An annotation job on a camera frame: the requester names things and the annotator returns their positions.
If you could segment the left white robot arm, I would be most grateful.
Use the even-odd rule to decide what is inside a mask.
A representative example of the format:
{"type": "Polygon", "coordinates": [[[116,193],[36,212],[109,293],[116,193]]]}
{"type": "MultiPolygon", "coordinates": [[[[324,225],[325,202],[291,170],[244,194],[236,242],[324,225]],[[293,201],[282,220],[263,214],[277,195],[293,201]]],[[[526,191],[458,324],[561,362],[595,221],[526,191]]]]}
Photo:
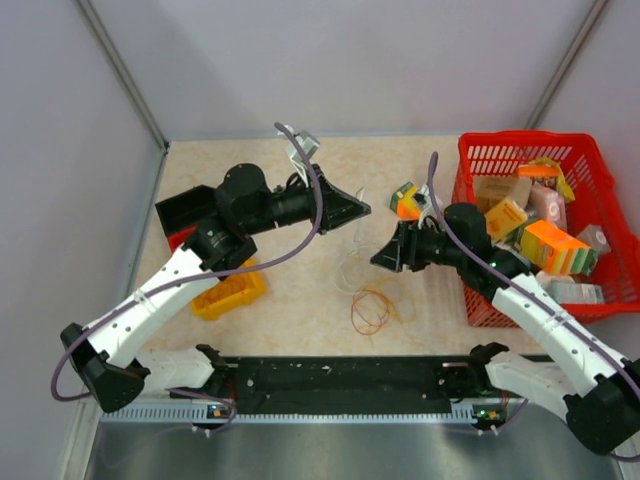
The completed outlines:
{"type": "Polygon", "coordinates": [[[112,413],[142,393],[197,389],[216,396],[227,374],[217,351],[197,345],[152,353],[144,346],[184,306],[203,292],[270,268],[248,265],[256,253],[254,235],[311,221],[311,236],[367,216],[365,202],[332,185],[318,165],[309,177],[270,189],[260,167],[231,168],[212,191],[196,229],[142,287],[102,318],[72,323],[60,335],[70,361],[101,409],[112,413]]]}

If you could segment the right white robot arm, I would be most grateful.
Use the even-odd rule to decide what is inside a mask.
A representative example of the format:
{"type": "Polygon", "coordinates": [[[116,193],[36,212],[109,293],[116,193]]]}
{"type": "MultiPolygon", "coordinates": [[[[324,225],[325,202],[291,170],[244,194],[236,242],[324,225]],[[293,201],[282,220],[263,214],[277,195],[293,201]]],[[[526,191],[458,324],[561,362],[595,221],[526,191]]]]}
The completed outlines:
{"type": "Polygon", "coordinates": [[[456,270],[463,283],[531,335],[551,358],[538,364],[491,344],[478,347],[469,388],[506,390],[560,418],[589,451],[611,455],[639,432],[639,363],[584,328],[510,251],[492,244],[484,215],[455,203],[423,226],[400,221],[371,264],[392,272],[431,264],[456,270]]]}

